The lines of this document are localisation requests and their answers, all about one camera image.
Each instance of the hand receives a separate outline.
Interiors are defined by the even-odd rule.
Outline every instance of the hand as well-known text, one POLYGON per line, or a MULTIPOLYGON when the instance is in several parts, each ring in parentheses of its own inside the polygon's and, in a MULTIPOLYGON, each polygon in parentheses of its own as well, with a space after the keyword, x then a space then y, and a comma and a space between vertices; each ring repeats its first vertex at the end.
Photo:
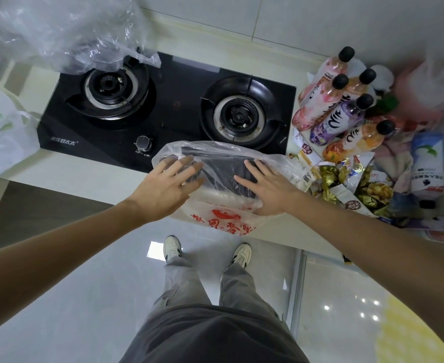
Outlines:
POLYGON ((203 163, 195 163, 178 173, 192 160, 191 156, 176 162, 174 159, 164 159, 148 173, 133 194, 122 201, 134 210, 136 226, 155 222, 173 214, 189 199, 189 195, 202 185, 205 178, 189 183, 185 181, 201 170, 203 163))
POLYGON ((254 214, 276 215, 286 213, 288 206, 294 201, 299 201, 299 196, 303 195, 285 176, 275 169, 268 168, 260 160, 255 161, 259 169, 250 164, 248 160, 245 160, 244 164, 255 177, 257 183, 239 176, 234 176, 234 179, 261 198, 263 206, 257 209, 254 214))

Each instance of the gray pants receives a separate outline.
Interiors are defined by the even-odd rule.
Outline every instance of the gray pants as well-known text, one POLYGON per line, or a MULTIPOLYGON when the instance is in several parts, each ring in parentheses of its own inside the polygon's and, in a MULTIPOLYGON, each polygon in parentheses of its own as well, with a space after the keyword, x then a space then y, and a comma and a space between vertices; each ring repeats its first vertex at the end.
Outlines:
MULTIPOLYGON (((212 305, 197 272, 185 258, 173 257, 165 265, 165 273, 164 292, 155 301, 148 318, 167 307, 193 303, 212 305)), ((233 263, 222 274, 219 305, 275 318, 280 323, 277 312, 255 291, 252 276, 237 263, 233 263)))

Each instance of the black glass stovetop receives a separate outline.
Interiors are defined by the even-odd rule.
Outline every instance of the black glass stovetop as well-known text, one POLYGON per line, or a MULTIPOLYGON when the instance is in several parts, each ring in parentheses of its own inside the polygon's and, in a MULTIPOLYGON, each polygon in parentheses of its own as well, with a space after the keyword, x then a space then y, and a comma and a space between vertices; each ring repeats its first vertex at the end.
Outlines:
POLYGON ((277 133, 258 150, 266 154, 285 154, 295 87, 169 54, 159 53, 159 56, 160 69, 148 66, 148 95, 141 108, 114 121, 87 117, 70 107, 65 101, 79 92, 86 75, 61 74, 37 129, 41 147, 149 172, 151 158, 165 144, 179 140, 211 140, 201 124, 201 98, 221 79, 240 77, 243 81, 249 78, 255 89, 260 90, 261 86, 268 89, 271 99, 261 106, 279 114, 277 133), (141 152, 137 148, 135 143, 140 136, 150 138, 151 150, 141 152))

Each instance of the stove control knob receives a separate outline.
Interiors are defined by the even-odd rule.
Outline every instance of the stove control knob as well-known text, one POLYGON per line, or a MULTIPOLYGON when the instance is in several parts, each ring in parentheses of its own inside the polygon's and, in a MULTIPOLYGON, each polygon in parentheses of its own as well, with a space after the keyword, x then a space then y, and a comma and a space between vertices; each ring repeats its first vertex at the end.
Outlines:
POLYGON ((141 152, 149 152, 151 150, 151 139, 147 136, 139 136, 135 145, 141 152))

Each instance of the person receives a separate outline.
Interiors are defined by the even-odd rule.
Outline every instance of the person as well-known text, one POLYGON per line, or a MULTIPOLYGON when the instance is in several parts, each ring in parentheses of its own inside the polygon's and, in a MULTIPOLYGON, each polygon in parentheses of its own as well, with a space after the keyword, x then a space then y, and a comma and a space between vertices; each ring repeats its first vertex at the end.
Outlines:
MULTIPOLYGON (((164 160, 126 200, 86 219, 0 249, 0 325, 116 239, 172 214, 198 189, 201 169, 186 157, 164 160)), ((256 183, 235 176, 262 200, 260 215, 303 221, 413 310, 444 342, 444 250, 375 219, 314 199, 261 161, 246 161, 256 183)), ((307 362, 255 292, 241 245, 221 277, 213 306, 176 237, 165 241, 167 285, 122 363, 307 362)))

